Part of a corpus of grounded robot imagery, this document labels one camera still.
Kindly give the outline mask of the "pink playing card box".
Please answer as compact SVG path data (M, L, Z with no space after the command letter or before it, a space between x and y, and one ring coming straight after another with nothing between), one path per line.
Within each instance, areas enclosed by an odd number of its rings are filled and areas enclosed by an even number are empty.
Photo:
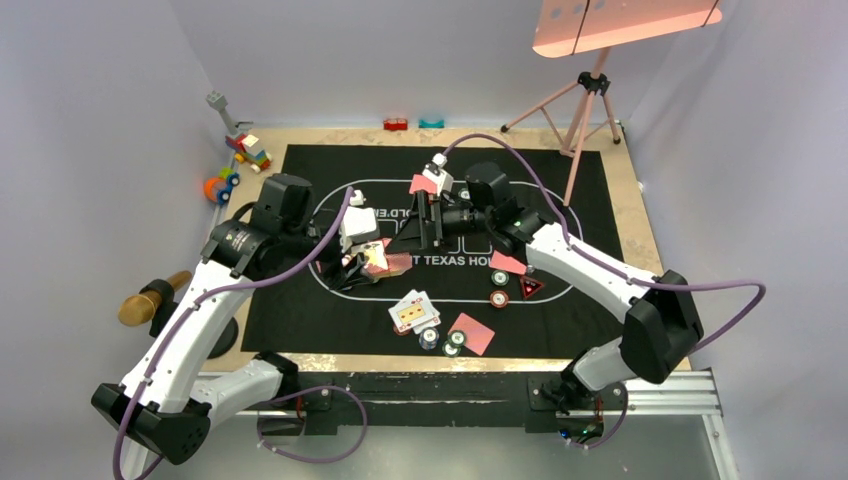
M391 240L382 238L358 245L354 251L365 257L365 265L361 273L372 283L385 278L396 277L412 268L413 258L410 253L388 253L387 246Z

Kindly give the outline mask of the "red triangular button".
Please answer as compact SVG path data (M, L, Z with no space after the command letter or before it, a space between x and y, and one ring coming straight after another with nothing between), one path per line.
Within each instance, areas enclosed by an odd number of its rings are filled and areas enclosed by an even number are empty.
M529 300L534 295L536 295L541 289L543 289L545 287L545 284L530 276L522 275L519 278L519 286L522 299Z

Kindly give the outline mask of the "blue poker chip stack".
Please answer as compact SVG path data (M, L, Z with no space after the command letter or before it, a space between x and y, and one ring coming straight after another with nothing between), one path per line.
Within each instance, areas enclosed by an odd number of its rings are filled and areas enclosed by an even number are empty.
M433 350L437 347L439 341L439 332L436 328L430 327L421 331L419 334L419 345L424 350Z

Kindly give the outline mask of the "green poker chip stack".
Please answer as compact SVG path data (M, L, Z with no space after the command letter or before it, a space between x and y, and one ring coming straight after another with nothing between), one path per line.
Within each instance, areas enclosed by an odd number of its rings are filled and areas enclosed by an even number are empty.
M466 344L467 336L461 330L453 330L448 335L448 341L457 348L460 348Z

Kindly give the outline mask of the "red backed card bottom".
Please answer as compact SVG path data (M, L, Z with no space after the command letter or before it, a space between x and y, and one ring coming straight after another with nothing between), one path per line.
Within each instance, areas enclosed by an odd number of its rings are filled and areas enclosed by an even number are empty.
M465 313L460 313L449 328L449 336L452 337L455 331L463 333L464 347L478 356L486 353L495 337L495 332L491 328Z

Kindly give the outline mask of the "red backed card top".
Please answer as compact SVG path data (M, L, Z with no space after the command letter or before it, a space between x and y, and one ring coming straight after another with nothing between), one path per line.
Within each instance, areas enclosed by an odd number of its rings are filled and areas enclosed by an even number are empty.
M415 174L410 183L409 194L412 195L416 192L425 192L427 195L437 195L438 185L424 175Z

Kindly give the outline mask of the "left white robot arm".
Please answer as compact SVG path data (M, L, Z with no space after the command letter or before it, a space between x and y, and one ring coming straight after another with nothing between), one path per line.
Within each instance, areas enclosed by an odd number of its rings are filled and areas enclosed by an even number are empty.
M209 433L260 404L309 412L326 406L329 385L303 388L296 363L265 351L218 378L202 382L203 364L222 342L234 315L253 294L317 263L332 287L359 270L344 255L377 235L375 213L359 190L347 188L332 223L318 227L312 186L300 177L268 177L259 198L216 226L193 273L155 280L122 308L128 322L151 321L155 340L116 383L97 387L93 407L117 431L116 478L147 477L162 461L189 460Z

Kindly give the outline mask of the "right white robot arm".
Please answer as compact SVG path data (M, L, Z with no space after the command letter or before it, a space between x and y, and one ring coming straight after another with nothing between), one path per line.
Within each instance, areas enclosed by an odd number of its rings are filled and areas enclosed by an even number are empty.
M390 253L430 253L459 236L484 234L498 253L553 275L581 291L622 324L619 338L580 354L561 374L560 395L584 407L604 388L631 379L663 383L703 337L684 277L619 262L572 237L558 209L523 206L493 162L465 174L468 196L412 195L411 211L391 239Z

